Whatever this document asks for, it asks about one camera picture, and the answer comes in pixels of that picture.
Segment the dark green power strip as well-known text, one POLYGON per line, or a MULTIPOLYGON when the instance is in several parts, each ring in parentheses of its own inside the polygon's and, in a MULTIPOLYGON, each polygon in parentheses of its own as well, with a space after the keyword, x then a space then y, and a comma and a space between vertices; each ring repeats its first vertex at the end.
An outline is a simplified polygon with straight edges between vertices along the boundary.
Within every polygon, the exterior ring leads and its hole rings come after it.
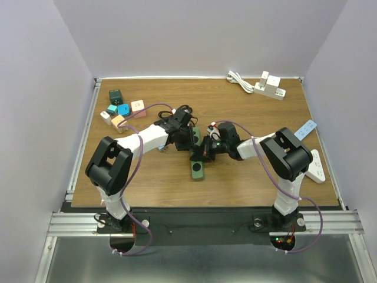
MULTIPOLYGON (((192 128, 193 145, 190 149, 190 154, 193 155, 194 149, 200 145, 200 129, 198 127, 192 128)), ((195 181, 204 180, 204 165, 201 161, 191 161, 191 177, 195 181)))

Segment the pink cube adapter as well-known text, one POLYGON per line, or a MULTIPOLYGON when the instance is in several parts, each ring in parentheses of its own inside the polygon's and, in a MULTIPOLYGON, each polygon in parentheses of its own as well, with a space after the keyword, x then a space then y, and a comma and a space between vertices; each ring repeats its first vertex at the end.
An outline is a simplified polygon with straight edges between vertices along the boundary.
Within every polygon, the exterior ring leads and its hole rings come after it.
POLYGON ((131 102, 131 110, 134 118, 142 118, 147 116, 143 100, 136 100, 131 102))

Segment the blue square adapter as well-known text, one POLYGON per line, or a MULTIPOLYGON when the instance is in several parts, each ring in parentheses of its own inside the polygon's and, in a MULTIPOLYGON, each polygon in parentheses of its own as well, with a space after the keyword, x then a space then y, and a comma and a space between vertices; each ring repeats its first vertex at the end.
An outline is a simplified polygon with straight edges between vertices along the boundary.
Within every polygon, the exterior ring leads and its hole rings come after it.
POLYGON ((117 113, 123 117, 127 117, 131 114, 130 106, 129 104, 120 104, 117 107, 117 113))

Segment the dark green charger plug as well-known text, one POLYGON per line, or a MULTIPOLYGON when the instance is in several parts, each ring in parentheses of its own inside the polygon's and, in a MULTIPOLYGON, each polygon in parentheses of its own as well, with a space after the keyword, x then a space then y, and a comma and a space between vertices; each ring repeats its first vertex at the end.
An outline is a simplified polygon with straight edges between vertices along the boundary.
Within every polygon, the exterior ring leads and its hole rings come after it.
POLYGON ((109 100, 112 105, 119 106, 123 104, 123 95, 121 90, 110 90, 109 91, 109 100))

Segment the teal usb charger plug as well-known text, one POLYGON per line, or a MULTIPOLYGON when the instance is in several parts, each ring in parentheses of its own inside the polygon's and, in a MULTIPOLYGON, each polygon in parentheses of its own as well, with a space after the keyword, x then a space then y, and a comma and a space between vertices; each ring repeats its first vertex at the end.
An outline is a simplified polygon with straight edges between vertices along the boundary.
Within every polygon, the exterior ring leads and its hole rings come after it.
POLYGON ((107 112, 109 115, 116 115, 116 114, 118 113, 118 107, 117 107, 116 105, 110 104, 110 105, 107 107, 106 112, 107 112))

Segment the white square adapter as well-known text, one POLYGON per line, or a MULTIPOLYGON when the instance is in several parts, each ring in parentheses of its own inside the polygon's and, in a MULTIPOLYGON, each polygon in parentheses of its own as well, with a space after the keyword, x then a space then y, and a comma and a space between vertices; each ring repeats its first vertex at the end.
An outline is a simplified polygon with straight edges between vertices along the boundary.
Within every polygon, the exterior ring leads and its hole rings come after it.
POLYGON ((103 121, 107 124, 107 125, 112 125, 112 122, 111 122, 111 120, 112 120, 112 118, 111 118, 111 116, 110 116, 110 114, 109 113, 107 113, 106 111, 102 111, 101 113, 100 113, 100 116, 101 116, 101 118, 103 119, 103 121))

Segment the light blue power strip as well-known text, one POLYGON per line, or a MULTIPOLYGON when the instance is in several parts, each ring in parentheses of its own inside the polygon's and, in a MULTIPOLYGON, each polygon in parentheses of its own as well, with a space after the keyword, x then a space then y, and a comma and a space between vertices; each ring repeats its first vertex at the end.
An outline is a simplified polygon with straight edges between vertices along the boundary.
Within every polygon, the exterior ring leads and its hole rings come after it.
POLYGON ((317 127, 317 124, 313 120, 308 120, 303 126, 301 126, 294 135, 302 141, 317 127))

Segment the white triangular power strip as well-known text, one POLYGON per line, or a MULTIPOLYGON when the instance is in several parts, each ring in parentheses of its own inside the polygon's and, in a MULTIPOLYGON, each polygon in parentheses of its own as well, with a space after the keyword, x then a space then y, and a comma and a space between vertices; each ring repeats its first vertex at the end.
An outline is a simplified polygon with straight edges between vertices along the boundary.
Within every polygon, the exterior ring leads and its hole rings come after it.
POLYGON ((316 182, 317 184, 324 183, 326 181, 325 172, 322 166, 320 155, 318 150, 311 150, 313 161, 310 163, 306 176, 316 182))

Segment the light blue small adapter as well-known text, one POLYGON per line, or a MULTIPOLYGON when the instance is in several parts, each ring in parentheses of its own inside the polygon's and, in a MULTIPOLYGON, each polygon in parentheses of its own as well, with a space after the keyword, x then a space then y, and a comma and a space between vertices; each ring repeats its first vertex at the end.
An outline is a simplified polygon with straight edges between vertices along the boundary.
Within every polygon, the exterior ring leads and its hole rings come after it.
POLYGON ((168 146, 160 146, 158 147, 159 152, 165 152, 167 150, 168 146))

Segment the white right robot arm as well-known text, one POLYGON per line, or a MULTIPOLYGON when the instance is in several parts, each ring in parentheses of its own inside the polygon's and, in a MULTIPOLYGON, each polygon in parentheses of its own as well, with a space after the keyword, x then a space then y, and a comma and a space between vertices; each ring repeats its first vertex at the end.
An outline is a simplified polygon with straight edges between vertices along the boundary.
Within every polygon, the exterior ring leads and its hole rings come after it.
POLYGON ((273 227, 284 230, 292 224, 291 215, 297 211, 300 187, 313 155, 291 130, 283 127, 264 137, 242 140, 234 123, 212 123, 210 134, 194 148, 190 160, 213 162, 218 154, 228 154, 238 161, 258 157, 278 190, 273 204, 277 212, 271 215, 273 227))

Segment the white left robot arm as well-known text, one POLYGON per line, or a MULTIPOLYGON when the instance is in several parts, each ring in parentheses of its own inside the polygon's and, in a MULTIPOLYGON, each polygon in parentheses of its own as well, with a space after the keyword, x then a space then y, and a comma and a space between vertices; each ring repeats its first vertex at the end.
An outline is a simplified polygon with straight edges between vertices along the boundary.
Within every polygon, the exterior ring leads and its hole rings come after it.
POLYGON ((192 118, 192 108, 183 105, 142 131, 119 139, 107 136, 99 142, 85 174, 98 189, 107 213, 112 216, 110 224, 117 232, 125 232, 131 225, 127 215, 130 207, 123 206, 121 200, 130 180, 132 161, 169 144, 174 144, 177 150, 191 150, 194 147, 192 118))

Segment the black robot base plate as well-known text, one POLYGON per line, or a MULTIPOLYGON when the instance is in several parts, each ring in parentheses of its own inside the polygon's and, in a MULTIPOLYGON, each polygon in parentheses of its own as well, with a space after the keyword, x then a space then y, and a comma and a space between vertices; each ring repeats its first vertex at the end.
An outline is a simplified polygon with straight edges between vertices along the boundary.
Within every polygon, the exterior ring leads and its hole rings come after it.
POLYGON ((135 246, 183 245, 270 245, 270 236, 288 236, 306 231, 301 213, 290 221, 281 220, 270 207, 240 208, 133 208, 134 217, 146 228, 130 218, 112 219, 107 213, 94 216, 97 232, 109 234, 112 243, 119 243, 116 235, 130 234, 135 246))

